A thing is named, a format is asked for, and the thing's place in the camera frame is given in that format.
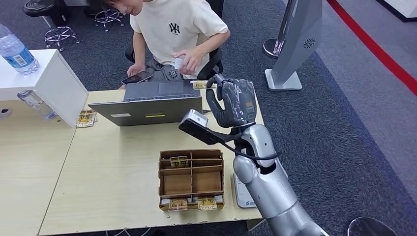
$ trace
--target black stool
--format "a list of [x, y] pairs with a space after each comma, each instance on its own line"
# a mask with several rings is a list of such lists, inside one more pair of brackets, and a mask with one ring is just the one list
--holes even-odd
[[75, 37], [75, 33], [70, 27], [57, 27], [54, 23], [54, 19], [56, 22], [60, 21], [60, 25], [66, 23], [67, 21], [65, 16], [60, 14], [59, 3], [57, 3], [55, 0], [29, 0], [23, 6], [23, 11], [26, 15], [31, 17], [41, 16], [49, 28], [51, 28], [45, 34], [45, 43], [47, 48], [51, 47], [49, 42], [57, 43], [59, 51], [62, 52], [64, 49], [61, 47], [60, 42], [69, 37], [74, 38], [76, 43], [80, 42]]

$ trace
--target shorts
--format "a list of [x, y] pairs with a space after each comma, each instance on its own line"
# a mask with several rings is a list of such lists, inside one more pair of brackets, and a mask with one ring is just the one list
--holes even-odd
[[171, 81], [183, 79], [183, 76], [172, 65], [162, 65], [155, 59], [148, 61], [145, 66], [145, 71], [153, 75], [149, 81]]

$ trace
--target silver robotic arm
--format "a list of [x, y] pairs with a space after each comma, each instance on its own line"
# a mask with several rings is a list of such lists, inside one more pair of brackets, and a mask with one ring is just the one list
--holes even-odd
[[[250, 144], [256, 157], [276, 155], [271, 136], [261, 124], [245, 129], [241, 138]], [[302, 208], [278, 158], [253, 161], [236, 155], [233, 168], [274, 235], [328, 236]]]
[[[224, 100], [223, 110], [214, 91], [207, 89], [207, 102], [222, 127], [232, 127], [230, 134], [207, 128], [208, 119], [191, 110], [179, 128], [202, 142], [221, 143], [236, 156], [233, 168], [272, 229], [275, 236], [328, 236], [307, 214], [288, 182], [274, 149], [267, 128], [256, 124], [256, 99], [253, 86], [247, 80], [235, 80], [215, 75], [207, 83], [218, 83], [217, 99]], [[226, 143], [234, 141], [235, 149]]]

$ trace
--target cardboard organizer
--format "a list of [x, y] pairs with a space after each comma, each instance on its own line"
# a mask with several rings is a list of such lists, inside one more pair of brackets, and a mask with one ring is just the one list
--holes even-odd
[[[172, 168], [170, 157], [177, 156], [187, 156], [188, 167]], [[162, 151], [159, 180], [159, 208], [163, 211], [168, 210], [167, 199], [177, 198], [216, 196], [217, 209], [224, 206], [223, 154], [218, 149]], [[198, 209], [198, 203], [188, 201], [188, 209]]]

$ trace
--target person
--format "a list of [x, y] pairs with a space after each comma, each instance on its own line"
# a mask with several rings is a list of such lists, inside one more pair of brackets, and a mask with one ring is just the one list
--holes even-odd
[[[130, 14], [134, 30], [135, 64], [128, 77], [141, 71], [152, 80], [197, 78], [209, 61], [209, 53], [227, 41], [230, 31], [205, 0], [105, 0], [122, 14]], [[145, 62], [148, 46], [153, 59]], [[179, 73], [175, 58], [182, 58]]]

